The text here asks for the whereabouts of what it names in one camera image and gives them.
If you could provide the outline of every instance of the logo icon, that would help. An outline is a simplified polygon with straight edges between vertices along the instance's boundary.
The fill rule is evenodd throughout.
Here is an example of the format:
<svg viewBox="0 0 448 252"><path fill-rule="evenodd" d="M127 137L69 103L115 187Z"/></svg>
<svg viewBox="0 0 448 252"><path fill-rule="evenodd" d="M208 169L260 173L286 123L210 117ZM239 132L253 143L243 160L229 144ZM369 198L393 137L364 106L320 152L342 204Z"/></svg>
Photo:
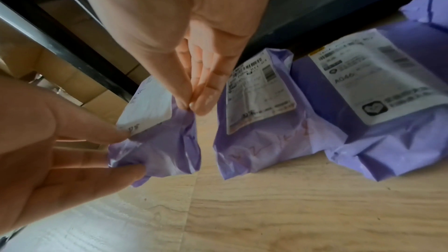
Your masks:
<svg viewBox="0 0 448 252"><path fill-rule="evenodd" d="M374 101L369 104L363 105L363 110L369 116L377 116L385 113L389 109L380 101Z"/></svg>

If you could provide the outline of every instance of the barcode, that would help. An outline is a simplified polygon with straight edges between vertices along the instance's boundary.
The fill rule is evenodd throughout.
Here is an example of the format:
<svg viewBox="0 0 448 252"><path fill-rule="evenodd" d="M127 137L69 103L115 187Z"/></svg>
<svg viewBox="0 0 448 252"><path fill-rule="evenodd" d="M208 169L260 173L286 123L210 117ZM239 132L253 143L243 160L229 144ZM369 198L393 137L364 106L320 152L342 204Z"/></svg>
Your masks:
<svg viewBox="0 0 448 252"><path fill-rule="evenodd" d="M406 55L402 54L390 45L379 47L378 50L381 51L390 60L398 64L398 66L401 68L409 68L415 65Z"/></svg>
<svg viewBox="0 0 448 252"><path fill-rule="evenodd" d="M263 73L265 74L266 81L268 82L277 77L277 75L275 75L275 72L270 65L263 68Z"/></svg>

